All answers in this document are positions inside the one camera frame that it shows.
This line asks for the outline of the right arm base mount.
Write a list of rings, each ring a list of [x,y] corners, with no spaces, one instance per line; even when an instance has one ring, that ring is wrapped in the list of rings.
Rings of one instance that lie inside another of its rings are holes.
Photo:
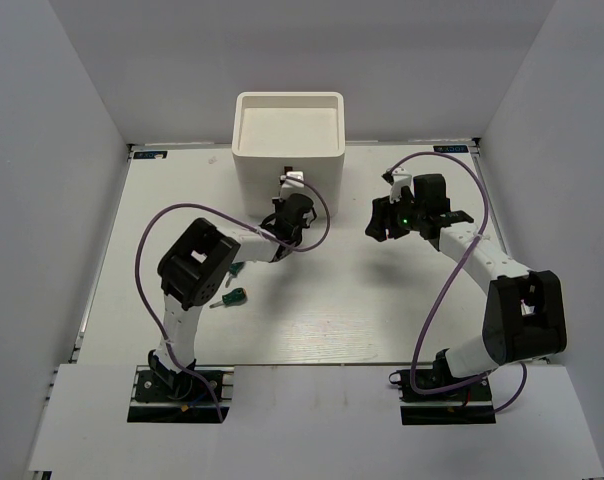
[[[452,426],[495,424],[492,392],[487,380],[461,389],[422,395],[409,383],[410,370],[396,370],[388,377],[399,391],[403,426]]]

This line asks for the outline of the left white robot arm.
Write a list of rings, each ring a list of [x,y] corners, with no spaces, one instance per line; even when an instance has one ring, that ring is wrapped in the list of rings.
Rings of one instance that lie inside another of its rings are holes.
[[[195,335],[203,307],[211,301],[234,263],[276,263],[301,253],[303,231],[317,218],[313,200],[302,194],[274,200],[274,212],[257,227],[239,223],[224,232],[205,218],[195,219],[159,261],[157,273],[164,314],[151,317],[161,341],[148,356],[159,387],[170,398],[187,396],[206,380],[195,366]]]

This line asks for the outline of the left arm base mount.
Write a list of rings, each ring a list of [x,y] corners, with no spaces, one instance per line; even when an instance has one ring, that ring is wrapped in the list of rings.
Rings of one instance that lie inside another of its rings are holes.
[[[231,407],[233,367],[203,367],[199,373],[210,383],[218,399],[222,419]],[[207,388],[189,376],[174,392],[148,366],[138,366],[128,407],[128,423],[218,424],[219,412]]]

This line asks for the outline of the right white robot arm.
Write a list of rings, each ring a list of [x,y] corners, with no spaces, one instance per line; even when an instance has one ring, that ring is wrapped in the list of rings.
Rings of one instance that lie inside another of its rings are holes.
[[[466,272],[486,296],[482,328],[470,340],[440,351],[419,395],[454,399],[499,367],[564,351],[567,332],[561,282],[549,271],[534,271],[509,257],[484,235],[463,210],[452,210],[440,174],[411,176],[402,168],[384,174],[388,196],[377,200],[381,241],[418,233],[436,251],[455,261],[451,277]]]

